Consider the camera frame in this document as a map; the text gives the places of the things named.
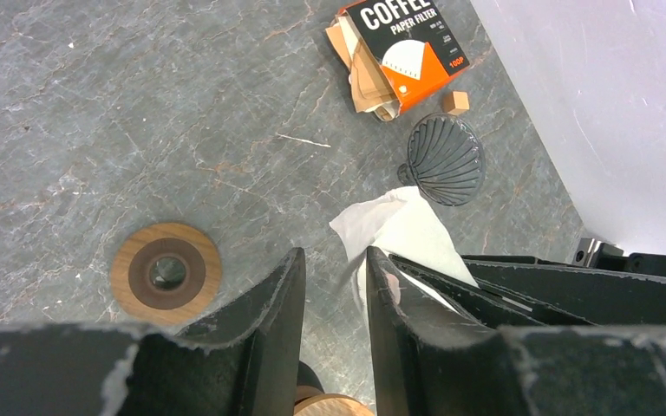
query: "round wooden disc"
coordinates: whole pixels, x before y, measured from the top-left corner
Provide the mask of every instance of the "round wooden disc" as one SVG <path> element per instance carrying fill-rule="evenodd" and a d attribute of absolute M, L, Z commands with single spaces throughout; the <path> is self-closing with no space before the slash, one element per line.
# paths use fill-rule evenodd
<path fill-rule="evenodd" d="M 342 394 L 319 394 L 295 405 L 295 416 L 374 416 L 366 406 Z"/>
<path fill-rule="evenodd" d="M 152 283 L 150 269 L 162 257 L 185 268 L 175 288 Z M 135 232 L 121 246 L 111 266 L 111 290 L 131 316 L 174 325 L 203 312 L 218 292 L 221 274 L 218 250 L 208 237 L 184 224 L 160 223 Z"/>

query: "small wooden block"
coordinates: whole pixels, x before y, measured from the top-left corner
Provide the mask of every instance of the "small wooden block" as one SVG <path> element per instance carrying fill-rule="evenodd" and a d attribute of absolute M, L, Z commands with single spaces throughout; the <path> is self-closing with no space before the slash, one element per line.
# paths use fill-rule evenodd
<path fill-rule="evenodd" d="M 461 115 L 468 111 L 468 94 L 462 91 L 451 91 L 443 97 L 443 113 Z"/>

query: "marble surface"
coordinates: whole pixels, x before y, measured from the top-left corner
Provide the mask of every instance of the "marble surface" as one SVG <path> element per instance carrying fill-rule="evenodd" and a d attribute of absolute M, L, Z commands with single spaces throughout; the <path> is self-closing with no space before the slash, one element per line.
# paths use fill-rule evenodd
<path fill-rule="evenodd" d="M 208 311 L 300 246 L 302 357 L 327 390 L 372 405 L 368 334 L 328 222 L 398 186 L 408 131 L 439 99 L 386 124 L 354 113 L 323 36 L 345 4 L 0 0 L 0 322 L 130 320 L 108 269 L 158 221 L 217 243 Z M 578 214 L 470 3 L 440 7 L 472 62 L 451 87 L 470 95 L 488 170 L 471 204 L 434 208 L 461 253 L 564 261 Z"/>

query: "white paper towel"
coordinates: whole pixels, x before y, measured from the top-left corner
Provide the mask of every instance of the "white paper towel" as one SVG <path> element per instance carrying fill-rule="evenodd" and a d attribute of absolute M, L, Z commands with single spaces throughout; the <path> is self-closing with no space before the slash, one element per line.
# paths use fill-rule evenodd
<path fill-rule="evenodd" d="M 330 221 L 343 241 L 349 263 L 358 262 L 354 291 L 366 315 L 366 258 L 370 245 L 444 275 L 479 287 L 455 251 L 453 241 L 416 186 L 397 188 L 373 201 L 353 204 Z M 403 274 L 410 282 L 453 308 L 437 292 Z"/>

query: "orange box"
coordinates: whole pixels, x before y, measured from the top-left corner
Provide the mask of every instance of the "orange box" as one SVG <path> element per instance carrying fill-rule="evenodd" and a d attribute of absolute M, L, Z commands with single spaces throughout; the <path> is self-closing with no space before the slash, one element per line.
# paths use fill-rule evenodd
<path fill-rule="evenodd" d="M 468 66 L 432 0 L 363 0 L 326 29 L 349 68 L 357 112 L 392 120 Z"/>

